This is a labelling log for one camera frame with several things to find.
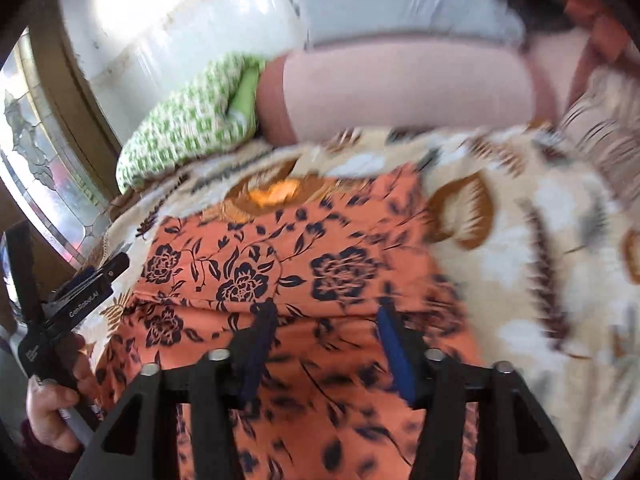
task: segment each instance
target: white wall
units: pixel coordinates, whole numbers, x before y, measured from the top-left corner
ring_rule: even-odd
[[[235,50],[304,42],[289,0],[60,0],[78,63],[120,142],[171,91]]]

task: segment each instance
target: orange floral fabric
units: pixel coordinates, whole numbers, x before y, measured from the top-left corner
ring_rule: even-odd
[[[456,287],[428,255],[428,213],[413,166],[354,192],[247,223],[165,218],[97,377],[105,408],[143,362],[192,364],[225,347],[274,303],[276,340],[257,399],[232,423],[247,478],[407,478],[424,412],[398,397],[375,313],[393,303],[428,343],[478,363]],[[193,477],[188,406],[181,475]],[[461,478],[474,476],[476,412],[467,410]]]

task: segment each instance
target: green and white checkered pillow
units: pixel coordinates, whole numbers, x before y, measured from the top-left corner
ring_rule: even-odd
[[[120,191],[250,139],[257,126],[255,90],[265,65],[255,56],[228,54],[157,104],[120,152]]]

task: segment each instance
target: bolt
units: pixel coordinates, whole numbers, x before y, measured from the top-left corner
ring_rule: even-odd
[[[209,361],[226,361],[231,357],[231,352],[226,348],[218,348],[216,350],[209,350],[207,357]]]
[[[140,374],[147,377],[151,377],[152,375],[157,374],[159,371],[160,371],[160,365],[157,365],[156,363],[147,363],[146,365],[142,365],[142,368],[140,369]]]
[[[425,353],[424,356],[429,360],[429,361],[436,361],[436,362],[440,362],[444,359],[445,357],[445,353],[440,350],[439,348],[429,348]]]
[[[498,361],[494,366],[501,374],[510,374],[515,370],[513,365],[508,361]]]

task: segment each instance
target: beige leaf-patterned blanket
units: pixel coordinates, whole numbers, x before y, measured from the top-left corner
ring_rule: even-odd
[[[92,364],[162,217],[246,214],[242,193],[275,175],[357,178],[407,162],[423,168],[433,254],[464,293],[485,362],[513,362],[583,477],[611,478],[640,436],[640,238],[598,174],[545,129],[357,128],[324,146],[254,140],[187,166],[108,231],[106,255],[126,251],[130,267],[80,328]]]

